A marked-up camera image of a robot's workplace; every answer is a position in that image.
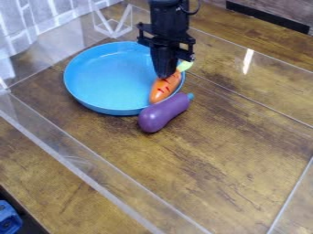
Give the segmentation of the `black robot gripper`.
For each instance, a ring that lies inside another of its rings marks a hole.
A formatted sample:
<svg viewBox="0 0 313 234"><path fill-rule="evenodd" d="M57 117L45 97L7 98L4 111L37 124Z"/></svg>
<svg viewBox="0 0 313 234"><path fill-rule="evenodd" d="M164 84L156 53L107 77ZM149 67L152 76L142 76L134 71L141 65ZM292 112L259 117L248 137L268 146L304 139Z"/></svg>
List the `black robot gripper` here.
<svg viewBox="0 0 313 234"><path fill-rule="evenodd" d="M194 60L196 39L189 35L190 0L149 0L150 23L138 23L138 43L150 48L156 73L170 77L177 70L178 59Z"/></svg>

